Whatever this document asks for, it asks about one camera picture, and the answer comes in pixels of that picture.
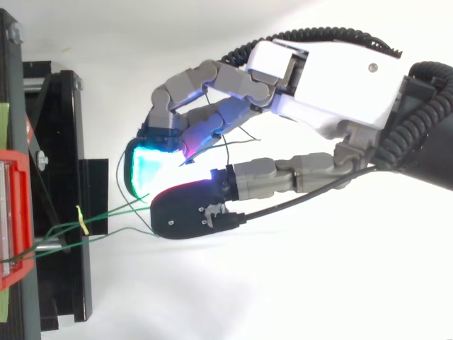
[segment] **robotic hand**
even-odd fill
[[[188,69],[153,92],[153,108],[127,147],[126,186],[139,196],[134,187],[141,166],[136,150],[178,155],[184,163],[222,134],[271,111],[343,141],[333,154],[254,159],[165,190],[151,204],[155,233],[184,239],[230,230],[378,170],[399,171],[453,190],[448,147],[453,142],[453,69],[424,62],[406,76],[400,56],[360,31],[315,28],[255,40],[221,62],[207,60]],[[239,69],[245,64],[245,70]],[[176,112],[208,88],[231,97],[185,115]],[[250,215],[225,206],[228,200],[269,198],[285,191],[308,194]]]

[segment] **white wall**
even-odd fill
[[[284,29],[347,26],[404,50],[408,66],[453,64],[448,1],[0,0],[0,6],[24,25],[25,60],[49,59],[84,78],[85,152],[111,161],[112,208],[122,204],[113,170],[150,109],[152,90],[237,45]],[[246,128],[263,141],[231,147],[233,162],[333,149],[303,125],[271,115]],[[221,167],[224,150],[200,162]],[[240,206],[254,211],[293,196]],[[93,316],[84,324],[62,318],[61,329],[43,338],[451,339],[452,200],[452,193],[410,178],[372,174],[233,232],[181,242],[113,236],[91,245]],[[110,220],[111,230],[125,226],[142,227],[134,215]]]

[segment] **gray joint segment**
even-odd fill
[[[184,155],[213,145],[219,140],[216,135],[226,134],[258,114],[248,102],[234,97],[188,111],[181,116]]]
[[[278,171],[270,158],[254,159],[234,165],[239,200],[269,198],[275,192],[293,189],[292,171]]]
[[[209,147],[215,144],[219,138],[215,138],[216,131],[220,130],[224,124],[222,117],[215,113],[207,120],[189,127],[181,135],[181,139],[185,145],[183,150],[186,157],[190,157],[196,153],[201,147]]]
[[[180,117],[172,110],[202,96],[205,93],[204,85],[216,76],[217,68],[212,61],[207,60],[195,69],[171,77],[151,96],[153,108],[149,112],[148,125],[153,128],[180,129]]]
[[[252,80],[252,76],[240,69],[221,62],[214,62],[218,68],[217,78],[208,86],[230,96],[263,107],[270,104],[275,87]]]
[[[295,191],[298,193],[312,192],[354,171],[351,161],[336,166],[332,155],[324,152],[294,156],[290,160],[276,161],[275,164],[277,169],[294,171]],[[347,183],[337,188],[344,188],[346,185]]]
[[[164,86],[176,107],[203,95],[203,86],[216,77],[217,68],[213,61],[207,60],[195,69],[188,69],[172,76]]]
[[[338,124],[337,133],[349,138],[336,145],[333,156],[335,165],[342,166],[352,161],[356,168],[365,168],[371,158],[369,151],[379,144],[380,130],[344,120]]]

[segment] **blue light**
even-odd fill
[[[149,194],[145,201],[151,200],[160,192],[173,186],[211,179],[210,169],[188,164],[181,151],[162,152],[137,147],[132,156],[132,186],[137,197]]]

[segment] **wire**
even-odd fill
[[[243,127],[239,126],[239,128],[240,128],[246,135],[248,135],[252,140],[257,140],[257,141],[259,141],[259,142],[261,141],[259,138],[255,138],[255,137],[252,136],[250,133],[248,133],[248,132],[246,131],[246,129],[244,129]]]
[[[120,186],[120,181],[118,180],[118,172],[119,172],[119,170],[120,170],[120,163],[121,163],[121,160],[124,158],[125,154],[126,154],[126,150],[121,154],[121,157],[120,157],[120,159],[118,160],[118,164],[117,164],[117,166],[116,166],[116,185],[117,185],[117,187],[118,187],[118,190],[119,190],[120,193],[121,193],[121,196],[124,198],[124,200],[126,201],[126,203],[130,206],[131,209],[134,210],[134,208],[132,207],[132,205],[130,204],[130,202],[127,200],[126,195],[122,192],[122,189],[121,189],[121,186]],[[142,220],[142,222],[144,223],[144,225],[146,225],[147,228],[148,228],[149,230],[151,230],[152,232],[154,232],[153,229],[151,228],[151,226],[148,225],[147,221],[145,221],[145,220],[143,219],[143,217],[140,216],[140,214],[139,214],[137,211],[134,210],[134,213],[135,213],[135,215],[137,215],[137,217],[138,217],[139,219]]]
[[[132,211],[140,211],[140,210],[147,210],[147,209],[149,209],[149,208],[148,208],[148,207],[145,207],[145,208],[138,208],[138,209],[126,210],[126,211],[122,211],[122,212],[111,213],[111,214],[108,214],[108,215],[107,215],[107,213],[104,213],[104,214],[101,214],[101,215],[99,215],[99,216],[97,216],[97,217],[94,217],[94,218],[91,218],[91,219],[89,219],[89,220],[86,220],[86,221],[84,221],[84,222],[85,222],[85,223],[94,222],[94,221],[96,221],[96,220],[102,220],[102,219],[105,219],[105,218],[107,218],[107,217],[113,217],[113,216],[118,216],[118,215],[124,215],[124,214],[131,213]],[[71,230],[74,230],[74,229],[80,227],[78,222],[74,222],[74,223],[72,223],[72,224],[73,224],[73,225],[69,226],[69,227],[66,228],[66,229],[63,229],[62,231],[60,231],[60,232],[58,232],[58,233],[56,233],[55,235],[52,235],[52,236],[53,236],[53,237],[58,237],[58,236],[61,235],[61,234],[65,234],[66,232],[69,232],[69,231],[71,231]],[[62,226],[62,225],[55,225],[54,227],[51,228],[50,232],[51,232],[52,230],[58,228],[58,227],[61,227],[61,226]],[[1,261],[0,261],[0,264],[6,263],[6,262],[19,262],[19,261],[25,261],[25,260],[28,260],[28,259],[38,259],[38,258],[44,256],[45,254],[48,255],[48,254],[55,253],[56,251],[61,251],[61,250],[65,250],[65,249],[70,249],[70,248],[72,248],[72,247],[79,246],[79,245],[86,244],[86,243],[90,243],[90,242],[96,241],[96,240],[98,240],[98,239],[105,239],[106,237],[109,237],[109,236],[111,236],[111,235],[113,235],[113,234],[116,234],[116,233],[119,232],[120,230],[127,230],[127,229],[134,229],[134,230],[140,231],[140,232],[142,232],[142,233],[149,234],[149,235],[152,235],[152,236],[154,236],[154,237],[157,237],[154,233],[143,232],[143,231],[138,230],[138,229],[136,229],[136,228],[126,227],[126,228],[119,229],[119,230],[117,230],[117,231],[115,231],[115,232],[111,232],[110,234],[104,235],[104,236],[102,236],[102,237],[98,237],[97,239],[85,240],[85,241],[82,241],[82,242],[78,242],[78,243],[74,243],[74,244],[69,244],[69,245],[63,246],[63,247],[61,247],[61,248],[59,248],[59,249],[55,249],[54,251],[47,251],[47,252],[42,253],[42,254],[39,254],[39,255],[37,255],[37,256],[35,256],[35,257],[29,257],[29,258],[25,258],[25,259],[24,259],[23,257],[24,257],[25,255],[29,254],[30,252],[34,252],[34,251],[37,249],[37,247],[38,247],[39,245],[41,245],[42,243],[45,243],[45,241],[47,241],[47,240],[50,238],[50,233],[47,232],[46,237],[45,237],[42,241],[39,241],[39,242],[35,243],[31,248],[29,248],[29,249],[27,249],[27,250],[21,252],[20,254],[18,254],[18,255],[16,255],[16,256],[12,257],[12,258],[10,258],[10,259],[1,260]]]
[[[206,92],[205,92],[205,97],[206,97],[207,105],[211,105],[211,101],[210,101],[209,97],[207,96],[207,90],[206,90]],[[225,149],[226,149],[226,160],[227,160],[227,161],[226,161],[226,162],[227,162],[226,165],[229,165],[229,150],[228,150],[227,139],[225,138],[224,135],[222,135],[222,138],[223,138],[223,140],[224,140],[224,143],[225,143],[224,145],[225,145]]]
[[[319,189],[316,189],[315,191],[312,191],[310,193],[307,193],[306,195],[303,195],[301,197],[295,198],[294,200],[289,200],[287,202],[281,203],[274,205],[273,207],[266,208],[263,210],[259,210],[256,212],[252,212],[251,214],[246,215],[246,221],[254,220],[259,217],[263,217],[272,213],[276,213],[277,211],[284,210],[286,208],[290,208],[294,205],[307,202],[308,200],[311,200],[312,198],[315,198],[323,193],[326,193],[327,191],[337,188],[341,184],[344,184],[348,181],[351,181],[353,179],[356,179],[357,177],[361,177],[365,174],[370,174],[372,172],[378,171],[378,168],[375,166],[371,166],[369,168],[361,169],[358,171],[354,171],[351,174],[345,175],[343,177],[340,177],[339,179],[333,181],[332,183],[327,184],[326,186],[323,186]]]
[[[229,165],[229,150],[228,150],[228,143],[227,143],[227,140],[225,139],[225,136],[222,135],[222,138],[224,139],[224,143],[225,143],[225,149],[226,149],[226,165]]]
[[[38,255],[35,255],[34,256],[34,259],[39,259],[40,257],[43,257],[43,256],[47,256],[47,255],[50,255],[50,254],[53,254],[53,253],[56,253],[57,251],[62,251],[62,250],[65,250],[65,249],[70,249],[72,247],[77,247],[77,246],[81,246],[83,244],[89,244],[91,242],[95,242],[95,241],[99,241],[101,239],[105,239],[106,237],[110,237],[114,234],[117,234],[118,232],[123,232],[125,230],[134,230],[136,232],[140,232],[142,234],[146,234],[146,235],[149,235],[149,236],[156,236],[154,233],[152,232],[144,232],[143,230],[140,230],[140,229],[137,229],[137,228],[133,228],[133,227],[125,227],[125,228],[121,228],[121,229],[118,229],[118,230],[115,230],[114,232],[111,232],[110,234],[107,234],[107,235],[104,235],[104,236],[101,236],[101,237],[98,237],[96,239],[87,239],[85,241],[82,241],[82,242],[77,242],[77,243],[73,243],[73,244],[68,244],[67,246],[63,246],[62,248],[59,248],[59,249],[54,249],[54,250],[49,250],[49,251],[46,251],[44,253],[41,253],[41,254],[38,254]]]
[[[226,144],[219,144],[219,145],[213,145],[211,147],[206,147],[204,149],[198,150],[192,156],[187,158],[180,166],[186,164],[187,162],[191,161],[192,159],[196,158],[196,156],[198,156],[199,154],[202,154],[203,152],[206,152],[207,150],[216,149],[218,147],[225,147],[226,145],[245,144],[245,143],[256,142],[256,141],[259,141],[259,140],[239,140],[239,141],[236,141],[236,142],[228,142]]]

